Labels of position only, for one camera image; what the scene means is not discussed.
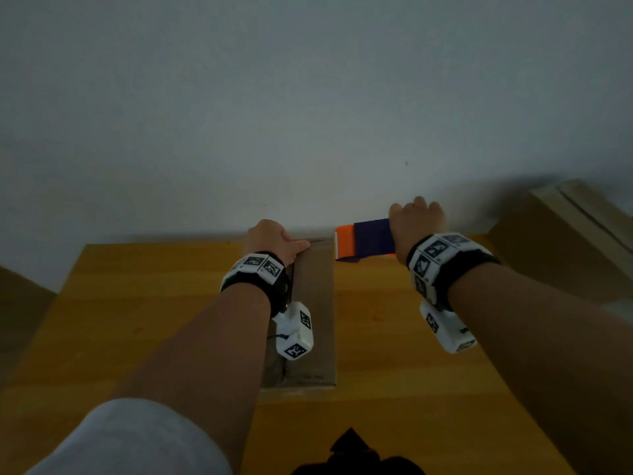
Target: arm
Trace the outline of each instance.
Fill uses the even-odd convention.
[[[396,254],[446,231],[437,203],[390,211]],[[591,303],[488,263],[448,292],[510,390],[580,473],[633,471],[633,327]]]
[[[262,220],[244,252],[271,251],[286,266],[309,247]],[[270,303],[250,284],[236,284],[164,342],[113,398],[157,401],[204,430],[239,473],[264,367]]]

